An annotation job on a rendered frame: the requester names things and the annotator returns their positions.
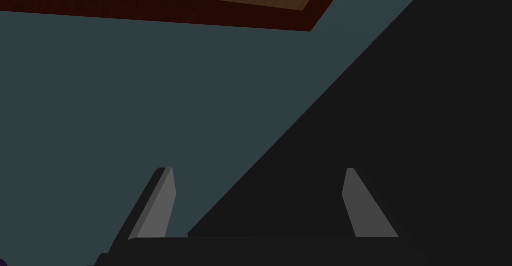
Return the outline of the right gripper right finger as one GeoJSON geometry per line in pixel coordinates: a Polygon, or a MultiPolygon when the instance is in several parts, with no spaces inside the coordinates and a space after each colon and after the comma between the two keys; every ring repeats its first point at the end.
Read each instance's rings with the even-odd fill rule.
{"type": "Polygon", "coordinates": [[[363,169],[346,170],[342,198],[356,237],[410,237],[398,214],[363,169]]]}

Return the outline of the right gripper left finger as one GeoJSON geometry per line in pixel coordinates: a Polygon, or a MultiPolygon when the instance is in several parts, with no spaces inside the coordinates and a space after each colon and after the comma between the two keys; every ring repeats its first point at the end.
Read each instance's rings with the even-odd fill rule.
{"type": "Polygon", "coordinates": [[[174,170],[157,168],[115,239],[165,237],[176,196],[174,170]]]}

